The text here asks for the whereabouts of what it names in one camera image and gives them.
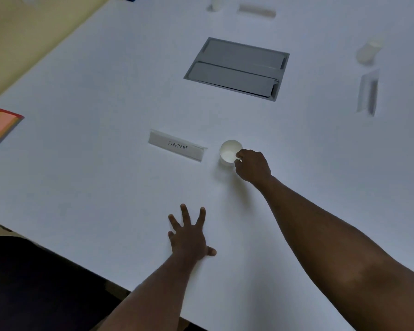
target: paper cup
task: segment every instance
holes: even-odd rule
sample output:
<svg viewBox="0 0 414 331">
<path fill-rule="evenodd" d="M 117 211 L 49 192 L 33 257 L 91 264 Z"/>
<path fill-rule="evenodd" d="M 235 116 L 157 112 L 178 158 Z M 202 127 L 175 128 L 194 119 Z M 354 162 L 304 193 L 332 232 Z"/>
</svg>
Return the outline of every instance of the paper cup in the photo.
<svg viewBox="0 0 414 331">
<path fill-rule="evenodd" d="M 234 161 L 238 159 L 236 153 L 242 150 L 242 144 L 237 140 L 228 140 L 221 145 L 219 155 L 221 163 L 225 166 L 234 166 Z"/>
</svg>

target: yellow wall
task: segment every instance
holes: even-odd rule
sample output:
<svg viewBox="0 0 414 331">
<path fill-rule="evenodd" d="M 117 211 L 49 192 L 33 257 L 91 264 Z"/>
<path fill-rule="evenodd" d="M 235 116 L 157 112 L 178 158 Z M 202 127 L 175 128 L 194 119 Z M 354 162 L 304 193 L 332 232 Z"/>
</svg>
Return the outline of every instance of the yellow wall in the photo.
<svg viewBox="0 0 414 331">
<path fill-rule="evenodd" d="M 0 0 L 0 94 L 107 0 Z"/>
</svg>

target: table surface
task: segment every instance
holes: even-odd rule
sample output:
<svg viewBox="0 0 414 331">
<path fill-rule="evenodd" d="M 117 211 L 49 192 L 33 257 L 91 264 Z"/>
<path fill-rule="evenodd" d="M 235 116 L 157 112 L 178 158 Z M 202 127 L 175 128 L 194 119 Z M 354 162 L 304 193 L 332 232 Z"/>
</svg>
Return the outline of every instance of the table surface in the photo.
<svg viewBox="0 0 414 331">
<path fill-rule="evenodd" d="M 26 118 L 0 144 L 0 224 L 132 290 L 171 253 L 167 215 L 205 206 L 218 255 L 194 270 L 183 317 L 351 330 L 219 147 L 262 151 L 282 182 L 414 269 L 414 0 L 260 0 L 273 21 L 209 2 L 110 0 L 1 95 Z M 376 64 L 357 64 L 383 31 Z M 184 80 L 208 37 L 290 53 L 277 101 Z M 356 113 L 378 67 L 376 116 Z M 149 145 L 151 128 L 207 147 L 203 161 Z"/>
</svg>

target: forearm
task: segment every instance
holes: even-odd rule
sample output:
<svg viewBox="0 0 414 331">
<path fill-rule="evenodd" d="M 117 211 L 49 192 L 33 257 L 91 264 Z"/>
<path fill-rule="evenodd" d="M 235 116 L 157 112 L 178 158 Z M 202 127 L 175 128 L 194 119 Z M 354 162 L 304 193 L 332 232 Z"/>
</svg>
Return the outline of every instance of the forearm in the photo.
<svg viewBox="0 0 414 331">
<path fill-rule="evenodd" d="M 195 263 L 172 254 L 112 312 L 100 331 L 175 331 Z"/>
<path fill-rule="evenodd" d="M 358 229 L 316 206 L 276 178 L 257 186 L 299 262 L 329 298 L 393 261 Z"/>
</svg>

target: name card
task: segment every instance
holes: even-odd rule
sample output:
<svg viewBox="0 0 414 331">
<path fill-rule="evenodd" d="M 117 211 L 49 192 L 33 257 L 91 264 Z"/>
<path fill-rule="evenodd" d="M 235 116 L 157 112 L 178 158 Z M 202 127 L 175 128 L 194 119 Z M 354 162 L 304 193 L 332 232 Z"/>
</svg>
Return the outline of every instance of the name card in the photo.
<svg viewBox="0 0 414 331">
<path fill-rule="evenodd" d="M 197 161 L 203 160 L 204 150 L 207 149 L 205 147 L 190 143 L 186 140 L 179 139 L 156 130 L 150 130 L 149 144 L 178 154 L 182 154 L 183 156 L 195 159 Z"/>
</svg>

